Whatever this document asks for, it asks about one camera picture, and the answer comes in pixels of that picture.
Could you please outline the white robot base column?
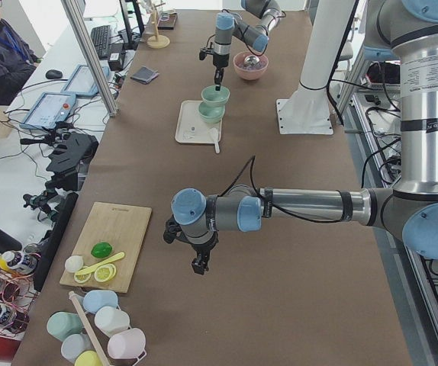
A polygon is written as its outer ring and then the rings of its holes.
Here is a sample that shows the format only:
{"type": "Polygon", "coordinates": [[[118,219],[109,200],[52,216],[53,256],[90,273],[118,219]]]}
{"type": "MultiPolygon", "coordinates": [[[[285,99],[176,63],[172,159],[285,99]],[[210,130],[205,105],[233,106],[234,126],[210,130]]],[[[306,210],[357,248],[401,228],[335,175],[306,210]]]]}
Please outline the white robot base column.
{"type": "Polygon", "coordinates": [[[327,98],[330,76],[356,8],[355,0],[318,2],[298,89],[290,98],[277,100],[281,134],[333,133],[327,98]]]}

